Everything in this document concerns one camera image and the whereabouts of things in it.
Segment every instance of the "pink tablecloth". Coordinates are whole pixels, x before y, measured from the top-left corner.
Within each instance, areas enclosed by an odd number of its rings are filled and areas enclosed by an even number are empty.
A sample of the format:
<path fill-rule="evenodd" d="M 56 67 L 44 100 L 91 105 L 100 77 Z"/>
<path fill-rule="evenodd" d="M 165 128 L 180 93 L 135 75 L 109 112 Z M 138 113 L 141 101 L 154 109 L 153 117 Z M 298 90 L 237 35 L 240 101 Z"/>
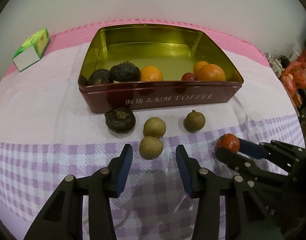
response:
<path fill-rule="evenodd" d="M 207 33 L 238 68 L 245 83 L 225 104 L 194 106 L 206 116 L 205 127 L 187 133 L 181 120 L 191 106 L 136 111 L 133 133 L 113 135 L 103 115 L 92 114 L 77 87 L 85 53 L 95 32 L 103 26 L 160 23 L 196 28 Z M 51 36 L 41 61 L 22 73 L 10 66 L 0 84 L 0 217 L 17 239 L 67 174 L 91 175 L 119 155 L 124 143 L 134 157 L 125 192 L 111 201 L 118 239 L 190 239 L 197 202 L 184 193 L 174 150 L 184 144 L 190 156 L 216 174 L 234 173 L 214 159 L 214 141 L 234 133 L 254 142 L 281 140 L 304 147 L 301 127 L 281 83 L 254 45 L 230 35 L 187 23 L 152 19 L 107 21 L 77 27 Z M 145 120 L 165 120 L 164 151 L 159 158 L 139 157 Z M 282 172 L 260 161 L 264 169 Z M 221 200 L 221 230 L 224 210 Z M 87 216 L 83 225 L 87 239 Z"/>

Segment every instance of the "tomato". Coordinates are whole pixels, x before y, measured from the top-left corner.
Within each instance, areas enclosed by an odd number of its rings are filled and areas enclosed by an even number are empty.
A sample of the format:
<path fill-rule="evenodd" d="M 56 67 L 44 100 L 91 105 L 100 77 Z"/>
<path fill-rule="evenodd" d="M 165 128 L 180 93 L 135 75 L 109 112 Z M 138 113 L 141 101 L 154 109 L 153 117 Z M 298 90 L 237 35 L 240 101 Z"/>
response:
<path fill-rule="evenodd" d="M 196 76 L 193 73 L 187 72 L 182 76 L 181 81 L 196 81 Z"/>
<path fill-rule="evenodd" d="M 234 153 L 237 153 L 240 149 L 240 141 L 234 134 L 227 133 L 217 140 L 216 146 L 218 148 L 224 147 Z"/>

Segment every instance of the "mandarin orange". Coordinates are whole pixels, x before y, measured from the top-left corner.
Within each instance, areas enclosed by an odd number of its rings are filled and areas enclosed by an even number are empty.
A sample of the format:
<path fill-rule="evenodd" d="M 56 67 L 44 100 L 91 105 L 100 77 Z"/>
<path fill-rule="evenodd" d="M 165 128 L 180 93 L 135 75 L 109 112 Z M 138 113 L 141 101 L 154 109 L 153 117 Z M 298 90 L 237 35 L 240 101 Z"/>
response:
<path fill-rule="evenodd" d="M 206 61 L 199 61 L 197 63 L 195 63 L 194 67 L 193 67 L 193 74 L 197 75 L 197 73 L 199 72 L 199 70 L 201 69 L 201 67 L 204 67 L 205 65 L 207 65 L 208 63 Z"/>
<path fill-rule="evenodd" d="M 203 66 L 198 74 L 198 81 L 226 81 L 225 73 L 218 65 L 208 64 Z"/>
<path fill-rule="evenodd" d="M 146 66 L 141 69 L 140 81 L 163 81 L 163 74 L 157 67 Z"/>

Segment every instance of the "dried fruit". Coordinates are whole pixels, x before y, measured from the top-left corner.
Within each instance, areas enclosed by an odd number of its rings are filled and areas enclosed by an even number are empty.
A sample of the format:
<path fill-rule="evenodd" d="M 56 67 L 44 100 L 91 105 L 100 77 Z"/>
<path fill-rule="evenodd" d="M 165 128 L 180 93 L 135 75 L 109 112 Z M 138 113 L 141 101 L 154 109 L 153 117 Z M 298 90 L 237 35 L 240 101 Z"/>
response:
<path fill-rule="evenodd" d="M 205 117 L 202 113 L 192 110 L 184 119 L 183 125 L 189 132 L 201 130 L 205 125 Z"/>
<path fill-rule="evenodd" d="M 106 125 L 116 133 L 127 133 L 135 126 L 136 119 L 130 109 L 120 107 L 104 115 Z"/>
<path fill-rule="evenodd" d="M 142 158 L 153 160 L 157 158 L 163 151 L 163 143 L 155 137 L 144 137 L 139 146 L 139 152 Z"/>
<path fill-rule="evenodd" d="M 216 146 L 218 148 L 224 147 L 234 153 L 237 153 L 238 150 L 240 149 L 240 141 L 234 134 L 227 133 L 227 134 L 222 135 L 217 140 Z"/>
<path fill-rule="evenodd" d="M 96 85 L 108 84 L 108 83 L 113 83 L 113 79 L 110 76 L 110 71 L 108 71 L 107 69 L 101 68 L 101 69 L 95 70 L 91 74 L 87 82 L 87 85 L 96 86 Z"/>
<path fill-rule="evenodd" d="M 152 117 L 148 119 L 143 127 L 144 136 L 162 137 L 166 132 L 165 122 L 158 117 Z"/>
<path fill-rule="evenodd" d="M 111 67 L 111 77 L 118 82 L 140 81 L 141 71 L 133 63 L 128 61 Z"/>

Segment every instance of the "red plastic bag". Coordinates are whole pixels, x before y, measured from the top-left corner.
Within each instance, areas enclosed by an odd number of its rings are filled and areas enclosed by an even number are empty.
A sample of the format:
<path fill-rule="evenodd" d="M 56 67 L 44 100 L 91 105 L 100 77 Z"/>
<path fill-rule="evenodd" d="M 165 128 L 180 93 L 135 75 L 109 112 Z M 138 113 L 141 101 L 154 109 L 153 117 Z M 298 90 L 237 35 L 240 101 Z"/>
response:
<path fill-rule="evenodd" d="M 287 91 L 290 93 L 291 97 L 294 97 L 296 92 L 296 87 L 293 81 L 287 75 L 284 75 L 281 76 L 281 82 L 283 83 Z"/>
<path fill-rule="evenodd" d="M 282 80 L 282 77 L 288 77 L 295 85 L 295 90 L 297 90 L 298 88 L 306 89 L 306 64 L 305 62 L 304 61 L 302 62 L 293 61 L 282 72 L 281 81 L 287 88 L 288 87 L 291 88 L 291 85 L 289 84 L 290 82 L 287 81 L 285 78 L 283 78 Z"/>

